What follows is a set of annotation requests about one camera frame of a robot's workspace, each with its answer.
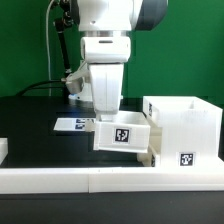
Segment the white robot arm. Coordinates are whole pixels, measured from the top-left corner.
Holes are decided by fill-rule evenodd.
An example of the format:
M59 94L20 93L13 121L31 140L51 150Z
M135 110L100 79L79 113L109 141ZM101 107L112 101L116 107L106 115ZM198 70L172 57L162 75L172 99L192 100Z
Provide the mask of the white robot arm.
M119 111L124 64L131 55L128 33L154 29L167 8L168 0L69 0L71 17L83 34L81 56L97 116Z

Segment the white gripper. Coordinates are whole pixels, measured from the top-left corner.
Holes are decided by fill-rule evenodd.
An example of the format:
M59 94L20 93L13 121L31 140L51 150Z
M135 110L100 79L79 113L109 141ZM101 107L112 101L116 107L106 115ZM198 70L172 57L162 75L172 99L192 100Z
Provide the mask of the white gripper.
M97 116L118 113L124 64L130 54L130 38L127 36L81 38L81 55L90 73L93 105Z

